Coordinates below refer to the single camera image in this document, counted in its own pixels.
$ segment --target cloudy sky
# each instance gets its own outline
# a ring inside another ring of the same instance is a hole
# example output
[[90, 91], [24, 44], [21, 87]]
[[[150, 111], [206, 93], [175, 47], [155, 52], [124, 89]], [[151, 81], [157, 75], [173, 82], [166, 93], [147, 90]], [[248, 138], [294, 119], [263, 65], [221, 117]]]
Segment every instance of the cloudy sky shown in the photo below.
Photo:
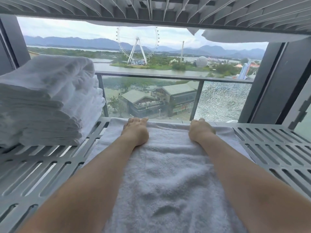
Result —
[[[40, 37], [79, 37], [82, 39], [107, 38], [116, 40], [117, 26], [102, 26], [85, 21], [41, 19], [18, 17], [23, 35]], [[180, 49], [182, 42], [185, 47], [198, 48], [204, 45], [222, 46], [224, 49], [266, 49], [268, 43], [216, 43], [202, 37], [204, 30], [199, 30], [194, 36], [186, 28], [158, 27], [159, 45]], [[153, 47], [156, 44], [154, 27], [121, 27], [120, 40], [134, 44], [139, 37], [143, 46]]]

